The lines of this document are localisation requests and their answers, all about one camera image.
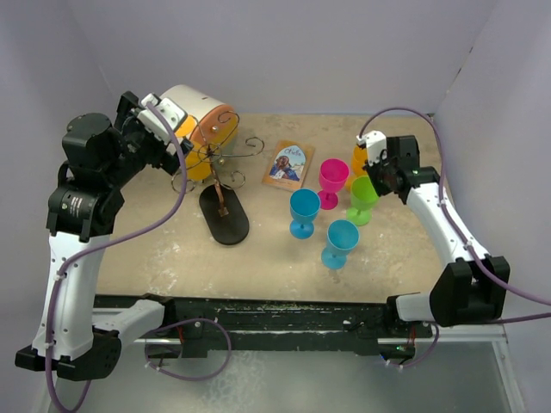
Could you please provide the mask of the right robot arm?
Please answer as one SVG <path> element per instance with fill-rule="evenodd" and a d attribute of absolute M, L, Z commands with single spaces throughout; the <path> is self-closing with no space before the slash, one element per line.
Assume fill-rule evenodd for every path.
<path fill-rule="evenodd" d="M 511 267 L 504 257 L 492 256 L 464 225 L 436 169 L 421 166 L 417 139 L 372 131 L 357 145 L 366 151 L 363 168 L 375 192 L 399 196 L 426 230 L 443 267 L 430 292 L 387 299 L 384 330 L 403 336 L 413 322 L 450 327 L 501 317 Z"/>

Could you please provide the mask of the orange wine glass front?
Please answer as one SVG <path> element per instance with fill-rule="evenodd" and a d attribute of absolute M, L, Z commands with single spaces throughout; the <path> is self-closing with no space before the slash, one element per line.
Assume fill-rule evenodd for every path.
<path fill-rule="evenodd" d="M 176 131 L 176 137 L 180 143 L 183 139 L 193 143 L 193 150 L 185 159 L 188 178 L 198 182 L 209 177 L 211 170 L 206 155 L 207 139 L 203 136 L 201 128 L 197 126 L 197 119 L 189 116 Z"/>

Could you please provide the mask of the green wine glass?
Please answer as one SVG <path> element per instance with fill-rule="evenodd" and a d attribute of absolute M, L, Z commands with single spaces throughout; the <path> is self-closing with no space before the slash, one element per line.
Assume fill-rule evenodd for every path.
<path fill-rule="evenodd" d="M 364 226 L 372 218 L 372 210 L 379 195 L 368 176 L 357 177 L 350 186 L 351 207 L 346 212 L 347 220 L 356 226 Z"/>

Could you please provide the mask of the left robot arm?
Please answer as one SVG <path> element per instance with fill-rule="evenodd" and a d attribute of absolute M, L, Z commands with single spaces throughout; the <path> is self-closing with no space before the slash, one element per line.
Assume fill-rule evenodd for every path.
<path fill-rule="evenodd" d="M 115 244 L 121 191 L 146 166 L 176 173 L 193 147 L 176 136 L 188 117 L 168 97 L 126 92 L 114 120 L 88 113 L 68 123 L 65 161 L 48 200 L 44 310 L 33 341 L 15 355 L 18 367 L 74 382 L 104 379 L 136 339 L 151 331 L 158 337 L 174 333 L 174 299 L 151 293 L 105 321 L 92 316 L 103 254 Z"/>

